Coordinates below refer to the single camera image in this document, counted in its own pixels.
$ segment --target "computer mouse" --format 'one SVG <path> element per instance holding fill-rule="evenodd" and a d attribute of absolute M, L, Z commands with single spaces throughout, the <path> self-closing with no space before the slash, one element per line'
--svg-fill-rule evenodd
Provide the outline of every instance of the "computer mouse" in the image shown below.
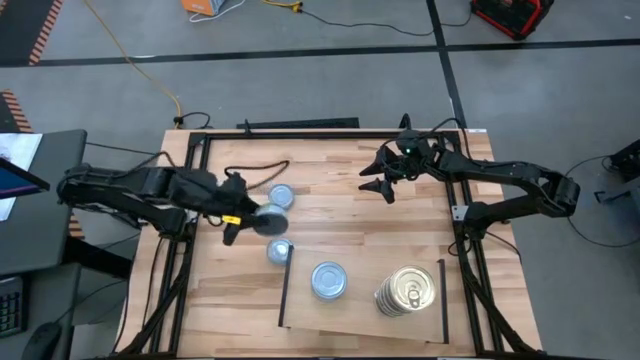
<path fill-rule="evenodd" d="M 50 360 L 61 333 L 62 327 L 57 322 L 38 326 L 22 351 L 22 360 Z"/>

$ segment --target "keyboard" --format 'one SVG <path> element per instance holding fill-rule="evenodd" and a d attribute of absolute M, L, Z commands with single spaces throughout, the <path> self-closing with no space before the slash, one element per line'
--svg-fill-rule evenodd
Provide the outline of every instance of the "keyboard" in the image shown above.
<path fill-rule="evenodd" d="M 25 284 L 20 276 L 0 280 L 0 338 L 27 330 Z"/>

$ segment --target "tin can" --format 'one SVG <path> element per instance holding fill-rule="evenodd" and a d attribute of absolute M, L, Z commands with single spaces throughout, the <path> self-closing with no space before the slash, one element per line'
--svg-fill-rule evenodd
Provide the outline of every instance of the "tin can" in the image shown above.
<path fill-rule="evenodd" d="M 347 288 L 347 273 L 342 266 L 326 261 L 313 270 L 311 289 L 322 301 L 331 302 L 339 298 Z"/>
<path fill-rule="evenodd" d="M 289 185 L 275 185 L 269 191 L 269 202 L 278 205 L 285 210 L 289 210 L 293 205 L 294 193 Z"/>
<path fill-rule="evenodd" d="M 396 317 L 431 305 L 436 298 L 436 287 L 425 269 L 404 266 L 382 282 L 374 297 L 380 312 Z"/>
<path fill-rule="evenodd" d="M 262 236 L 280 236 L 287 231 L 289 221 L 287 212 L 278 205 L 262 205 L 254 213 L 259 223 L 253 227 L 256 233 Z"/>
<path fill-rule="evenodd" d="M 289 239 L 274 239 L 267 245 L 267 258 L 276 265 L 285 265 L 289 256 L 289 246 L 293 245 Z"/>

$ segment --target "can lid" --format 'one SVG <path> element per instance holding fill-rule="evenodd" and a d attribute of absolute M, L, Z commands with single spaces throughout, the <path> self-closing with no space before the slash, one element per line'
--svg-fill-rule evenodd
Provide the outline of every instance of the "can lid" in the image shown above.
<path fill-rule="evenodd" d="M 274 264 L 286 264 L 290 245 L 293 245 L 293 243 L 289 241 L 289 239 L 279 238 L 271 240 L 269 245 L 267 245 L 267 257 Z"/>
<path fill-rule="evenodd" d="M 269 201 L 283 209 L 289 209 L 293 205 L 293 189 L 289 185 L 279 184 L 271 188 Z"/>
<path fill-rule="evenodd" d="M 323 262 L 311 274 L 311 288 L 321 299 L 337 299 L 347 288 L 347 273 L 334 262 Z"/>
<path fill-rule="evenodd" d="M 289 221 L 287 212 L 278 205 L 264 204 L 254 213 L 258 220 L 265 220 L 253 227 L 256 233 L 262 236 L 279 236 L 287 231 Z"/>
<path fill-rule="evenodd" d="M 431 275 L 419 266 L 405 266 L 391 277 L 391 294 L 401 307 L 416 311 L 426 308 L 436 298 Z"/>

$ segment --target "red case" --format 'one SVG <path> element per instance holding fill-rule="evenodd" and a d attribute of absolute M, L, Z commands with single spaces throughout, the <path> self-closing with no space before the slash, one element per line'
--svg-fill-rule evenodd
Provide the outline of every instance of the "red case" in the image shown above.
<path fill-rule="evenodd" d="M 533 6 L 533 12 L 528 15 L 527 22 L 524 24 L 522 29 L 515 30 L 512 28 L 508 28 L 506 23 L 511 23 L 511 21 L 515 22 L 512 15 L 509 15 L 506 11 L 502 10 L 501 7 L 495 5 L 495 3 L 499 3 L 502 8 L 509 8 L 512 5 L 521 6 L 522 3 L 528 3 L 530 6 Z M 549 8 L 553 4 L 553 0 L 472 0 L 471 1 L 471 11 L 483 18 L 491 25 L 495 26 L 500 31 L 509 35 L 514 40 L 523 40 L 529 34 L 531 34 L 536 26 L 542 21 L 542 19 L 549 12 Z"/>

